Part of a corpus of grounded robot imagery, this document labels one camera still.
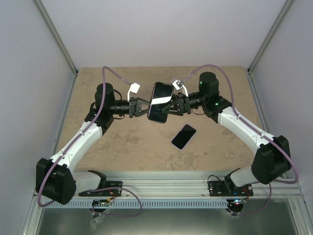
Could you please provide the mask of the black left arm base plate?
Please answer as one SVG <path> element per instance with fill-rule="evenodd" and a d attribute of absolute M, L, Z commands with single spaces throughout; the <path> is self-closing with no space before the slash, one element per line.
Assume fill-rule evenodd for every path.
<path fill-rule="evenodd" d="M 123 186 L 122 181 L 107 181 L 106 186 L 99 186 L 98 189 L 105 188 L 104 191 L 84 191 L 79 193 L 78 195 L 81 197 L 120 197 L 121 196 L 121 187 Z"/>

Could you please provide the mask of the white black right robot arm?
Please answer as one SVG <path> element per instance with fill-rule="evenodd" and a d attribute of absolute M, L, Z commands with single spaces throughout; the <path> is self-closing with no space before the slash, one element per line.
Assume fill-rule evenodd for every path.
<path fill-rule="evenodd" d="M 199 77 L 199 90 L 188 93 L 184 82 L 172 81 L 179 92 L 162 108 L 167 114 L 182 116 L 193 108 L 202 107 L 204 114 L 230 130 L 240 138 L 255 155 L 252 165 L 236 169 L 224 178 L 224 189 L 236 195 L 242 187 L 252 183 L 267 185 L 292 168 L 290 146 L 284 136 L 275 137 L 257 127 L 242 116 L 233 103 L 223 98 L 219 81 L 212 72 L 203 72 Z"/>

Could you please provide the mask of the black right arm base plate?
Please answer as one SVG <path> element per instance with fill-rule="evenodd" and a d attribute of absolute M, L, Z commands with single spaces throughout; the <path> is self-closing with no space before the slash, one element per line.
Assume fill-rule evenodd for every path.
<path fill-rule="evenodd" d="M 248 197 L 248 196 L 254 195 L 251 184 L 237 187 L 231 182 L 218 181 L 218 180 L 209 181 L 207 184 L 208 184 L 209 194 L 211 197 L 218 197 L 218 196 Z"/>

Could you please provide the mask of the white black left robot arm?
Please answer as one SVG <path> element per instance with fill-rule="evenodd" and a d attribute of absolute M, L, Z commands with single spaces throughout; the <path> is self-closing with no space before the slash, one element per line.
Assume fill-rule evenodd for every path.
<path fill-rule="evenodd" d="M 79 131 L 55 155 L 40 159 L 36 165 L 36 192 L 52 202 L 67 204 L 77 194 L 103 195 L 107 191 L 107 177 L 95 170 L 76 173 L 74 170 L 89 148 L 100 139 L 114 121 L 114 115 L 139 117 L 146 114 L 142 105 L 149 102 L 141 98 L 116 100 L 112 84 L 100 84 L 94 95 L 89 113 Z"/>

